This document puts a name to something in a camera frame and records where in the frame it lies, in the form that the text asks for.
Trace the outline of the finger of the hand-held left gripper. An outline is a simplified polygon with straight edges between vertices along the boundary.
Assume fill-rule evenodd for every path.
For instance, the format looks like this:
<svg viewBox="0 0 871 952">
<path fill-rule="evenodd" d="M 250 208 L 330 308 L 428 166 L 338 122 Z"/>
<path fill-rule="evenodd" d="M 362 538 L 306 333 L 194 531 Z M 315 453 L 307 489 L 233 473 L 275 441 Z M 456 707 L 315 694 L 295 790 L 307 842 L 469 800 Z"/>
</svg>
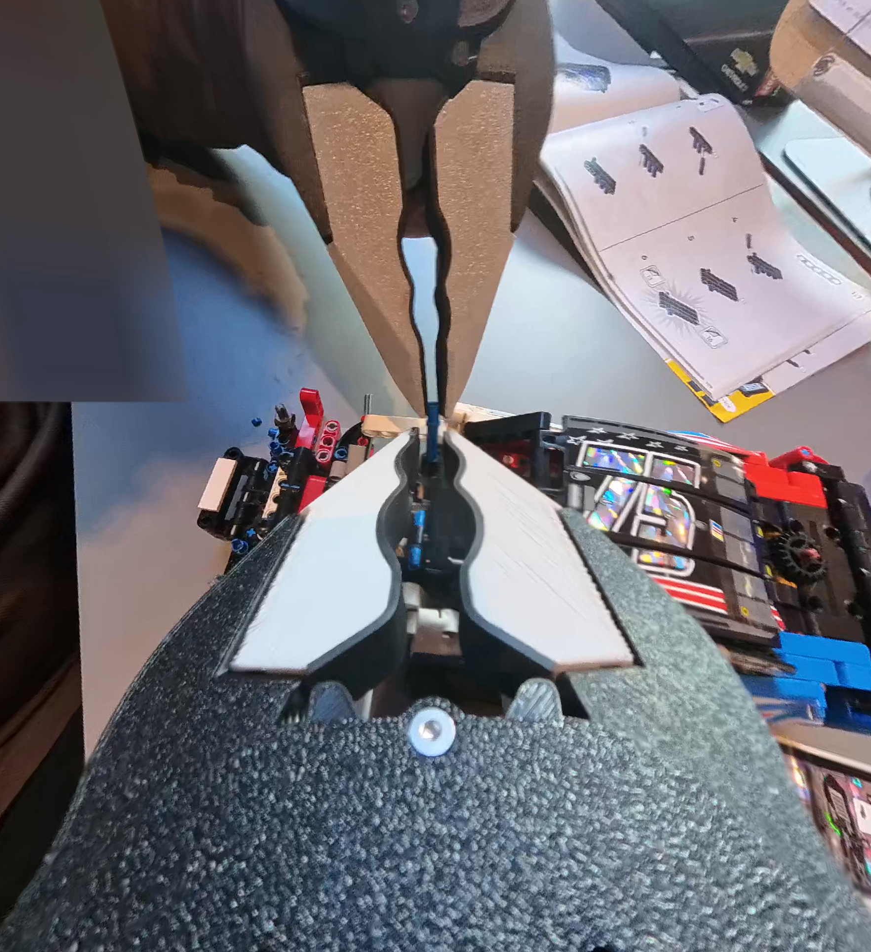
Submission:
<svg viewBox="0 0 871 952">
<path fill-rule="evenodd" d="M 330 256 L 394 385 L 423 415 L 426 371 L 401 252 L 393 119 L 348 84 L 306 86 L 302 97 L 330 222 Z"/>
<path fill-rule="evenodd" d="M 474 80 L 445 102 L 431 131 L 442 411 L 465 390 L 513 246 L 513 107 L 512 85 Z"/>
</svg>

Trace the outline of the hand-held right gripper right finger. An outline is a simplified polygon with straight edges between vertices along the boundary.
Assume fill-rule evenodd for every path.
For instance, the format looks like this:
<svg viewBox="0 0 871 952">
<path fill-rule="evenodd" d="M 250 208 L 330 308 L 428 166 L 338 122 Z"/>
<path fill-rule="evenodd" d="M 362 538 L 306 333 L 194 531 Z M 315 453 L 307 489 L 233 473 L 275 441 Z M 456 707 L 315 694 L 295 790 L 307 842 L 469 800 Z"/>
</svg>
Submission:
<svg viewBox="0 0 871 952">
<path fill-rule="evenodd" d="M 474 519 L 458 575 L 465 658 L 483 670 L 554 678 L 632 666 L 632 647 L 561 507 L 457 432 L 446 433 L 445 448 Z"/>
</svg>

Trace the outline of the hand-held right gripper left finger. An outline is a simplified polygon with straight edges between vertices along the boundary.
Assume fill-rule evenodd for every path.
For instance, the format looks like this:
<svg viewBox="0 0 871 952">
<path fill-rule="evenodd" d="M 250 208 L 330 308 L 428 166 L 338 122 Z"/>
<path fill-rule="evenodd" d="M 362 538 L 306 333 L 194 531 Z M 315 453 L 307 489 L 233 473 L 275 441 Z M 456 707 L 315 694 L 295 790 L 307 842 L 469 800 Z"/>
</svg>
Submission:
<svg viewBox="0 0 871 952">
<path fill-rule="evenodd" d="M 406 654 L 402 565 L 419 434 L 393 439 L 302 514 L 229 669 L 369 692 Z"/>
</svg>

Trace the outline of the toy brick race car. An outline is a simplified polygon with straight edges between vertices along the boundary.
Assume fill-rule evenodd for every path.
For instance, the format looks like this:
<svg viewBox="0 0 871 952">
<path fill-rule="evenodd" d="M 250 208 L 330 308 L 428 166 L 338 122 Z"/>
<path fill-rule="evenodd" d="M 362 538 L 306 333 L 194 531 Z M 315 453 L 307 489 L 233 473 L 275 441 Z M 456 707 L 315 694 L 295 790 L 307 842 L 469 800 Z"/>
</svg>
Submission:
<svg viewBox="0 0 871 952">
<path fill-rule="evenodd" d="M 871 737 L 871 505 L 800 446 L 459 404 L 446 420 L 604 532 L 714 638 L 768 717 Z"/>
</svg>

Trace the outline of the blue connector pin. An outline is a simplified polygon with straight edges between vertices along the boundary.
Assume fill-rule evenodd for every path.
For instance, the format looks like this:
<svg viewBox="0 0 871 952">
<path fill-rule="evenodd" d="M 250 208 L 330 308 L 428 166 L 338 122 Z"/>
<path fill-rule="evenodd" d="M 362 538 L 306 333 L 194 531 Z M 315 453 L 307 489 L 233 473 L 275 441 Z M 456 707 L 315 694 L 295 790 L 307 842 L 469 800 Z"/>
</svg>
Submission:
<svg viewBox="0 0 871 952">
<path fill-rule="evenodd" d="M 441 467 L 441 377 L 439 365 L 440 316 L 435 293 L 423 291 L 416 308 L 416 322 L 422 347 L 423 367 L 426 371 L 427 445 L 426 470 L 435 475 Z"/>
</svg>

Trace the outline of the grey desk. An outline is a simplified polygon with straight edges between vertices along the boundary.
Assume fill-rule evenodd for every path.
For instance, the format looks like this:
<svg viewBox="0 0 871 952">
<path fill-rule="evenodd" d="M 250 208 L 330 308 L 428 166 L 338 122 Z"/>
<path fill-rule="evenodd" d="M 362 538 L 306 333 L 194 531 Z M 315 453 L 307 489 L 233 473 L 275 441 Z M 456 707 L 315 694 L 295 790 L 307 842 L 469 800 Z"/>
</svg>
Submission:
<svg viewBox="0 0 871 952">
<path fill-rule="evenodd" d="M 210 252 L 163 232 L 189 397 L 73 406 L 85 751 L 159 641 L 223 569 L 221 542 L 196 526 L 218 454 L 260 452 L 251 419 L 320 390 L 342 422 L 372 394 L 406 411 L 290 181 L 253 150 L 219 153 L 291 262 L 286 311 L 250 292 Z M 788 230 L 871 292 L 871 277 L 778 186 Z M 306 298 L 297 293 L 305 289 Z M 862 484 L 871 503 L 871 344 L 740 419 L 718 425 L 651 346 L 527 212 L 464 400 L 497 411 L 573 413 L 719 435 L 772 455 L 807 445 Z"/>
</svg>

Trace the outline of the person's left hand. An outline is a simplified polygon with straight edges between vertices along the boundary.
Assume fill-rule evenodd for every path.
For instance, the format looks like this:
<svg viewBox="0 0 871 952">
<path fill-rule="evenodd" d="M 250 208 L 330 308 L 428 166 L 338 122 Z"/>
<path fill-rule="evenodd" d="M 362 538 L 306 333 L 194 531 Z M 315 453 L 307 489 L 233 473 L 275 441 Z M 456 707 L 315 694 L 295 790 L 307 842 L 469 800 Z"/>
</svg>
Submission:
<svg viewBox="0 0 871 952">
<path fill-rule="evenodd" d="M 394 123 L 405 233 L 425 236 L 429 233 L 429 133 L 449 92 L 437 80 L 380 78 L 370 85 L 369 95 Z"/>
</svg>

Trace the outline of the open instruction booklet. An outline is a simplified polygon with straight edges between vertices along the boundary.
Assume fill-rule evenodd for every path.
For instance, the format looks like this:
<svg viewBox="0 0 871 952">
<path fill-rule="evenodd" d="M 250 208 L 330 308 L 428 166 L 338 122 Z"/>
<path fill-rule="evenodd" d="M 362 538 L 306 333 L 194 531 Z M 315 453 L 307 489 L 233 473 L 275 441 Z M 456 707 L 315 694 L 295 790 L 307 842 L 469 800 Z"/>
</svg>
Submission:
<svg viewBox="0 0 871 952">
<path fill-rule="evenodd" d="M 871 294 L 808 252 L 727 99 L 558 65 L 536 187 L 600 287 L 721 422 L 871 343 Z"/>
</svg>

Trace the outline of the race car set box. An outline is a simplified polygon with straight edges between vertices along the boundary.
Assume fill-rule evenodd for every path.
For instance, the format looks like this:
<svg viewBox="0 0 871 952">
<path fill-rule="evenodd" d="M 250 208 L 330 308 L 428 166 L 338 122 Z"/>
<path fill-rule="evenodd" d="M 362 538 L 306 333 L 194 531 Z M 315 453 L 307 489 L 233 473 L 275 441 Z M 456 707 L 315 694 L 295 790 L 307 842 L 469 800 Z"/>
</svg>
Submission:
<svg viewBox="0 0 871 952">
<path fill-rule="evenodd" d="M 601 1 L 646 52 L 658 54 L 692 89 L 735 105 L 785 106 L 790 94 L 770 66 L 786 1 Z"/>
</svg>

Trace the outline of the silver stand base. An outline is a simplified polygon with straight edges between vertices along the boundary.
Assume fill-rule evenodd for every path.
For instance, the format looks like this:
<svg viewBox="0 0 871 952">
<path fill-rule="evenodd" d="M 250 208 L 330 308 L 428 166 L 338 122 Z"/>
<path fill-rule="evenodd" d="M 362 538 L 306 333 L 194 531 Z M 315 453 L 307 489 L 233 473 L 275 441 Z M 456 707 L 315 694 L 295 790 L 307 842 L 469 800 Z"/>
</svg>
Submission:
<svg viewBox="0 0 871 952">
<path fill-rule="evenodd" d="M 791 140 L 784 156 L 871 250 L 871 159 L 840 136 Z"/>
</svg>

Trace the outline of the wooden clipboard with instruction sheet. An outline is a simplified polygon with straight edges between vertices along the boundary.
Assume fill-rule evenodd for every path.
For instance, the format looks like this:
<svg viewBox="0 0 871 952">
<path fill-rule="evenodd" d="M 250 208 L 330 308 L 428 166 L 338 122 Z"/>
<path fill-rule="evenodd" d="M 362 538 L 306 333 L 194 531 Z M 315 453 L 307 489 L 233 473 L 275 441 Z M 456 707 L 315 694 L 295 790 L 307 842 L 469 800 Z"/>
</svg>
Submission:
<svg viewBox="0 0 871 952">
<path fill-rule="evenodd" d="M 871 158 L 871 1 L 789 1 L 769 60 L 778 82 Z"/>
</svg>

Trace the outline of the holographic sticker sheet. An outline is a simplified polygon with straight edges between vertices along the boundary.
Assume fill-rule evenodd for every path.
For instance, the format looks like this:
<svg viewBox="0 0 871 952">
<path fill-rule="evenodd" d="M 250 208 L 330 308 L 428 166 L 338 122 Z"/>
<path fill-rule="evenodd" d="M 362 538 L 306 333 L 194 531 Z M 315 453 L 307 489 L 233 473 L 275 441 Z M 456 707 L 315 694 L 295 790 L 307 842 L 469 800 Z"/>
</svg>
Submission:
<svg viewBox="0 0 871 952">
<path fill-rule="evenodd" d="M 871 900 L 871 774 L 783 749 L 801 800 L 837 863 Z"/>
</svg>

